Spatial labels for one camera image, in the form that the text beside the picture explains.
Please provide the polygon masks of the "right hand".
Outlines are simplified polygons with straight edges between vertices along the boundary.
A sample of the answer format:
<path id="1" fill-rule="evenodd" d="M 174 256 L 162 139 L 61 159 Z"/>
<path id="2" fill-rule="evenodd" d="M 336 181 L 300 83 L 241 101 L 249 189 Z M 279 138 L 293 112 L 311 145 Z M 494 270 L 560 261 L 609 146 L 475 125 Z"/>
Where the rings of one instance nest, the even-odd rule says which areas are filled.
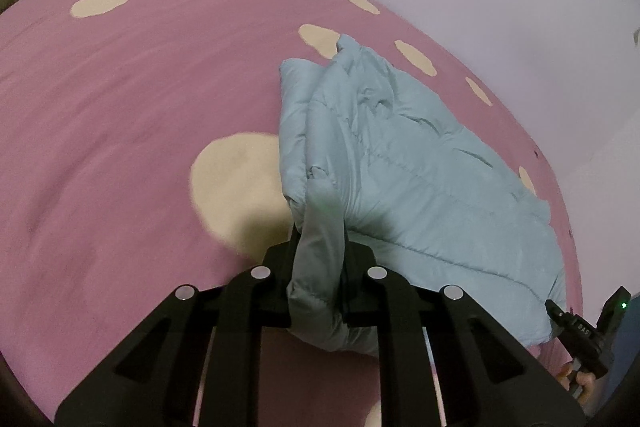
<path id="1" fill-rule="evenodd" d="M 593 373 L 575 371 L 573 363 L 566 363 L 556 374 L 558 383 L 583 407 L 596 389 Z"/>

